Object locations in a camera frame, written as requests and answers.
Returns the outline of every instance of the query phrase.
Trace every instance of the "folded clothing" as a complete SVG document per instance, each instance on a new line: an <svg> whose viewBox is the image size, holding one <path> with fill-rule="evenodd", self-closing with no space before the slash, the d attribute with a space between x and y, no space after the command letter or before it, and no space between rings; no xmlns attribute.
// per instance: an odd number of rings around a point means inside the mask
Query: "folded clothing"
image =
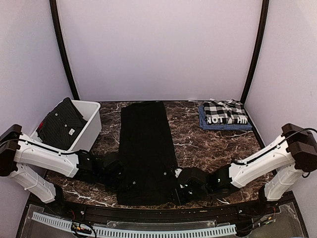
<svg viewBox="0 0 317 238"><path fill-rule="evenodd" d="M208 125L205 120L204 106L200 105L198 107L199 113L199 127L203 130L252 130L251 124L213 124Z"/></svg>
<svg viewBox="0 0 317 238"><path fill-rule="evenodd" d="M68 150L86 123L71 99L65 98L47 114L36 132L44 144Z"/></svg>
<svg viewBox="0 0 317 238"><path fill-rule="evenodd" d="M205 101L203 105L208 125L248 124L248 116L243 104L238 101L210 99L210 101Z"/></svg>

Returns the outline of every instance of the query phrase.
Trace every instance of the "black pants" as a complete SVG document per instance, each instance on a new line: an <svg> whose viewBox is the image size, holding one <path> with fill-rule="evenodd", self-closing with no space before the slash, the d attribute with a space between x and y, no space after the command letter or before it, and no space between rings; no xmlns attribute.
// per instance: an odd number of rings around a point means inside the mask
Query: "black pants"
<svg viewBox="0 0 317 238"><path fill-rule="evenodd" d="M177 161L162 102L121 110L119 159L127 167L117 193L121 205L178 204Z"/></svg>

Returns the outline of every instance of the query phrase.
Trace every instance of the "white wall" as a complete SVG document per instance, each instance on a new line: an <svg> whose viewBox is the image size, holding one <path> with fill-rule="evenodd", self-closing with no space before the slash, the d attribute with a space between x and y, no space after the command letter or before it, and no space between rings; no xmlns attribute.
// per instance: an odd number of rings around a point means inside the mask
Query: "white wall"
<svg viewBox="0 0 317 238"><path fill-rule="evenodd" d="M48 0L0 0L0 134L14 123L30 134L69 86ZM0 178L0 238L13 238L28 193Z"/></svg>
<svg viewBox="0 0 317 238"><path fill-rule="evenodd" d="M317 128L317 1L270 1L246 108L264 142L293 123ZM310 237L317 237L317 172L293 186Z"/></svg>
<svg viewBox="0 0 317 238"><path fill-rule="evenodd" d="M59 0L80 98L240 99L261 0Z"/></svg>

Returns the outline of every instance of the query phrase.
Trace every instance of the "black frame pole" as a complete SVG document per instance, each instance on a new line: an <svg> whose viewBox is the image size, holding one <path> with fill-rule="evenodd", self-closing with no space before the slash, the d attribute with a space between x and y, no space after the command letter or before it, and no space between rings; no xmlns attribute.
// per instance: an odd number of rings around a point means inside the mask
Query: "black frame pole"
<svg viewBox="0 0 317 238"><path fill-rule="evenodd" d="M266 17L267 17L267 12L268 12L268 3L269 0L263 0L262 2L262 9L261 9L261 15L260 15L260 22L259 22L259 28L258 28L258 34L257 34L257 39L256 39L256 44L254 46L253 50L253 55L252 55L252 60L246 80L246 84L244 85L244 89L242 92L242 96L240 101L244 104L247 100L250 88L251 88L251 83L252 79L254 76L254 73L256 71L258 59L259 59L259 54L261 50L261 45L262 45L262 40L263 40L263 35L264 35L264 30L265 30L265 24L266 24Z"/></svg>
<svg viewBox="0 0 317 238"><path fill-rule="evenodd" d="M68 57L67 57L67 53L66 53L66 49L65 49L65 44L64 44L64 40L63 40L63 35L61 32L56 0L50 0L50 5L51 5L52 19L53 19L53 25L54 25L54 29L55 29L57 44L58 44L58 48L59 48L59 53L60 53L60 57L61 57L61 60L63 62L63 65L64 65L64 70L66 73L67 81L68 81L71 93L73 95L73 98L75 100L79 100L78 91L77 91L77 88L75 85L73 75L71 73L71 69L70 69L70 65L68 62Z"/></svg>

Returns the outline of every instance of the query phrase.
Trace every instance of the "white cable tray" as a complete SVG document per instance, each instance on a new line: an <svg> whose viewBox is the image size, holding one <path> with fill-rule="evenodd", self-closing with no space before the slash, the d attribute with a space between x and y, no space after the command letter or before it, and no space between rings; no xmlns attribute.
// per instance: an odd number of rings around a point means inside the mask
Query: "white cable tray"
<svg viewBox="0 0 317 238"><path fill-rule="evenodd" d="M42 213L33 213L32 220L40 222L42 224L54 227L56 229L72 232L71 224L69 220L61 218L51 217ZM187 230L187 231L132 231L132 230L119 230L109 229L106 227L93 226L97 233L97 237L100 238L213 238L222 237L236 234L236 226L228 225L222 227L206 228L199 230Z"/></svg>

